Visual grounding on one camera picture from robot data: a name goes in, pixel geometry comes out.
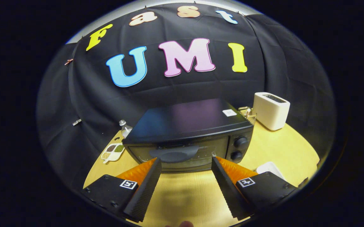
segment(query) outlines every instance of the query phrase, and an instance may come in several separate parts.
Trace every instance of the white toaster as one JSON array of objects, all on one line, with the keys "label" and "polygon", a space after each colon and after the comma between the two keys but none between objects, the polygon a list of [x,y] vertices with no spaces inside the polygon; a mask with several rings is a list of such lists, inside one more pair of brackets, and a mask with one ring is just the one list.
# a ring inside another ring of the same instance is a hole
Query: white toaster
[{"label": "white toaster", "polygon": [[271,131],[283,128],[287,120],[290,103],[268,92],[257,92],[253,101],[256,119]]}]

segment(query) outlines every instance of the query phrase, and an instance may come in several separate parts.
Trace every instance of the yellow letter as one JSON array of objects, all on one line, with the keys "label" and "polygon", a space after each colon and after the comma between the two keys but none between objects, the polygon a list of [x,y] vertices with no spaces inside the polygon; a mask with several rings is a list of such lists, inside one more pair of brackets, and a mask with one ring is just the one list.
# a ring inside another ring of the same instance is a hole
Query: yellow letter
[{"label": "yellow letter", "polygon": [[154,15],[154,12],[145,12],[141,13],[132,18],[132,21],[129,23],[130,26],[139,25],[143,22],[149,22],[157,19],[157,16]]},{"label": "yellow letter", "polygon": [[98,43],[101,42],[101,40],[99,40],[98,38],[102,38],[104,37],[104,35],[106,34],[106,30],[108,28],[111,28],[112,27],[112,24],[109,24],[103,28],[101,28],[100,30],[97,30],[96,32],[92,33],[90,35],[90,44],[88,45],[87,49],[85,49],[85,51],[93,48],[94,46],[96,46]]},{"label": "yellow letter", "polygon": [[234,65],[232,66],[232,70],[234,72],[246,72],[248,68],[245,66],[244,61],[244,46],[238,43],[229,43],[228,46],[231,48],[232,55],[234,56]]},{"label": "yellow letter", "polygon": [[198,17],[200,15],[196,6],[181,6],[178,8],[178,16],[180,17]]}]

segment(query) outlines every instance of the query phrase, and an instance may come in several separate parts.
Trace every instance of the plastic bottle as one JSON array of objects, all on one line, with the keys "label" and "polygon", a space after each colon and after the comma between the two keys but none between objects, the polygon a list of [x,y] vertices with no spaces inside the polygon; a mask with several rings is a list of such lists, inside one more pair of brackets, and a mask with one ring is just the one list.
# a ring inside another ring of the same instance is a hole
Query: plastic bottle
[{"label": "plastic bottle", "polygon": [[126,121],[125,120],[120,120],[119,121],[119,125],[122,126],[122,130],[120,131],[123,135],[123,138],[126,138],[126,136],[129,135],[129,132],[133,129],[132,127],[130,127],[129,125],[126,125]]}]

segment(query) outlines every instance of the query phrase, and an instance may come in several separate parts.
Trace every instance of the letter u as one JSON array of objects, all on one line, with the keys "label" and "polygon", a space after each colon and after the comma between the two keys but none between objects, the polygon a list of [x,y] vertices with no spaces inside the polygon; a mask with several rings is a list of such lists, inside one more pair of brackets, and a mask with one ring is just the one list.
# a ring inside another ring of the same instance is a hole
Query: letter u
[{"label": "letter u", "polygon": [[144,57],[146,46],[139,46],[129,51],[129,55],[134,56],[136,64],[136,73],[126,76],[123,70],[122,59],[124,55],[113,56],[107,60],[106,65],[109,66],[113,83],[119,87],[129,87],[139,83],[147,74],[147,64]]}]

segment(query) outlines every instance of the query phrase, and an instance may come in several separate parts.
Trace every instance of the toaster oven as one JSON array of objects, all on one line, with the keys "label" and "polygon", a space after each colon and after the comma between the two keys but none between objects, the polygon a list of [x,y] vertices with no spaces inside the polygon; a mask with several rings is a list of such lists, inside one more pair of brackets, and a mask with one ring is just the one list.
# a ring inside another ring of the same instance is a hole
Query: toaster oven
[{"label": "toaster oven", "polygon": [[211,168],[211,157],[238,163],[247,152],[253,125],[223,99],[147,110],[123,140],[138,162],[160,158],[162,172]]}]

